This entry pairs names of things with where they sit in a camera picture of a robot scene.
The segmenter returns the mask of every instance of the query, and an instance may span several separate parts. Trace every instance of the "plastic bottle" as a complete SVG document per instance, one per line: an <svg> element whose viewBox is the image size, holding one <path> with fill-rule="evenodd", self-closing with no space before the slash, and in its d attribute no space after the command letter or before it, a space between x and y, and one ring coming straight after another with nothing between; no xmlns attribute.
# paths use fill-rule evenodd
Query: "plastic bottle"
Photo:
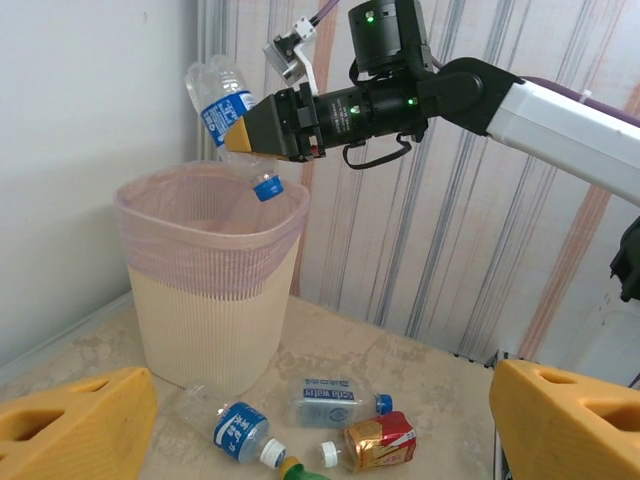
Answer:
<svg viewBox="0 0 640 480"><path fill-rule="evenodd" d="M224 136L229 128L255 105L233 60L225 55L214 55L206 65L193 63L187 71L185 83L191 102L222 160L251 182L261 202L282 193L282 183L275 174L277 160L232 153L224 145Z"/></svg>
<svg viewBox="0 0 640 480"><path fill-rule="evenodd" d="M307 472L296 457L287 457L280 465L280 480L331 480L319 473Z"/></svg>
<svg viewBox="0 0 640 480"><path fill-rule="evenodd" d="M413 459L416 432L402 412L391 412L356 423L338 438L320 445L325 468L342 465L352 472L389 467Z"/></svg>
<svg viewBox="0 0 640 480"><path fill-rule="evenodd" d="M175 409L182 420L239 463L260 459L278 468L285 458L286 448L269 437L269 420L264 415L210 385L187 388Z"/></svg>
<svg viewBox="0 0 640 480"><path fill-rule="evenodd" d="M289 422L313 428L345 428L393 410L391 395L363 380L298 378L289 383Z"/></svg>

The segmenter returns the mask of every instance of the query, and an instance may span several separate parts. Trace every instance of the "black cable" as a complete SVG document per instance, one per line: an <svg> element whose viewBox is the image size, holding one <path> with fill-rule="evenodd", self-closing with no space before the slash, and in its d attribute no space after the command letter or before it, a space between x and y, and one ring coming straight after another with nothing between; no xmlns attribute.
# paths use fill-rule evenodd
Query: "black cable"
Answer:
<svg viewBox="0 0 640 480"><path fill-rule="evenodd" d="M324 17L326 17L329 12L335 7L340 0L328 0L327 3L320 9L318 13L316 13L309 20L314 27L317 27L318 24L322 21Z"/></svg>
<svg viewBox="0 0 640 480"><path fill-rule="evenodd" d="M349 166L349 168L353 169L353 170L366 170L368 168L373 168L373 167L377 167L380 165L384 165L385 163L389 163L392 162L393 160L397 160L398 158L402 157L403 155L406 155L407 153L409 153L411 151L411 144L409 142L407 142L406 140L402 140L402 133L399 133L396 136L396 142L398 142L400 145L402 145L402 148L399 150L396 150L393 153L390 153L389 155L385 155L384 157L380 157L377 158L375 160L372 160L370 162L367 163L351 163L349 162L349 149L353 148L355 146L362 146L364 145L364 143L362 144L358 144L358 145L345 145L345 147L342 149L342 158L344 159L344 162Z"/></svg>
<svg viewBox="0 0 640 480"><path fill-rule="evenodd" d="M356 87L359 87L367 83L377 82L382 78L389 78L393 73L393 71L383 72L367 80L358 80L360 72L358 71L358 64L356 63L356 59L354 58L353 62L351 62L351 66L349 67L349 80L351 80L351 83L353 83Z"/></svg>

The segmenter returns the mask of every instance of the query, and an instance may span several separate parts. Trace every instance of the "foam block hole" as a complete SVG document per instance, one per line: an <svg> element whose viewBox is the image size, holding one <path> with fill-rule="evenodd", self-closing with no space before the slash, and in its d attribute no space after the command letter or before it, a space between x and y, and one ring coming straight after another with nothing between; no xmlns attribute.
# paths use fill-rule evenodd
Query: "foam block hole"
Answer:
<svg viewBox="0 0 640 480"><path fill-rule="evenodd" d="M102 389L109 383L108 379L96 380L95 382L89 383L87 385L81 385L79 387L73 387L71 389L74 393L93 393Z"/></svg>
<svg viewBox="0 0 640 480"><path fill-rule="evenodd" d="M572 385L576 383L576 381L572 378L565 377L564 375L560 375L555 372L545 372L544 370L539 370L537 373L549 383L555 383L558 385Z"/></svg>
<svg viewBox="0 0 640 480"><path fill-rule="evenodd" d="M640 432L640 403L586 403L585 407L623 432Z"/></svg>
<svg viewBox="0 0 640 480"><path fill-rule="evenodd" d="M31 440L57 419L64 410L25 410L0 419L0 440L24 442Z"/></svg>

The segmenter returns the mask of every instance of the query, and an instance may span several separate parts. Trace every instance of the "table surface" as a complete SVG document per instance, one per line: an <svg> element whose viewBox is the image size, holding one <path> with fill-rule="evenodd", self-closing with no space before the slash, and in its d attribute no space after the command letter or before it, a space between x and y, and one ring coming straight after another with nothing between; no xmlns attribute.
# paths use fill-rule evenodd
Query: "table surface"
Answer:
<svg viewBox="0 0 640 480"><path fill-rule="evenodd" d="M145 365L133 308L0 388L0 401L125 366ZM287 427L285 386L303 376L364 377L393 394L418 435L410 463L358 474L374 479L467 480L492 477L493 420L489 410L492 372L451 354L342 317L292 297L282 341L268 369L243 396L263 411L273 433L308 469L336 480L352 478L341 467L318 465L317 448L334 430ZM180 389L154 376L159 412L142 480L273 479L267 467L238 465L172 414Z"/></svg>

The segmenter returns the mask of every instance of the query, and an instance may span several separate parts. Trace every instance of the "trash can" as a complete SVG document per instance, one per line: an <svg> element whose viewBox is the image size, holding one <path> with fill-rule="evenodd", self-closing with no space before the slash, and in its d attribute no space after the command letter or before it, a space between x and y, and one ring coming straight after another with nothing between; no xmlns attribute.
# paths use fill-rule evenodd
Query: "trash can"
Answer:
<svg viewBox="0 0 640 480"><path fill-rule="evenodd" d="M191 162L114 198L149 368L246 391L278 348L309 192L261 203L224 165Z"/></svg>

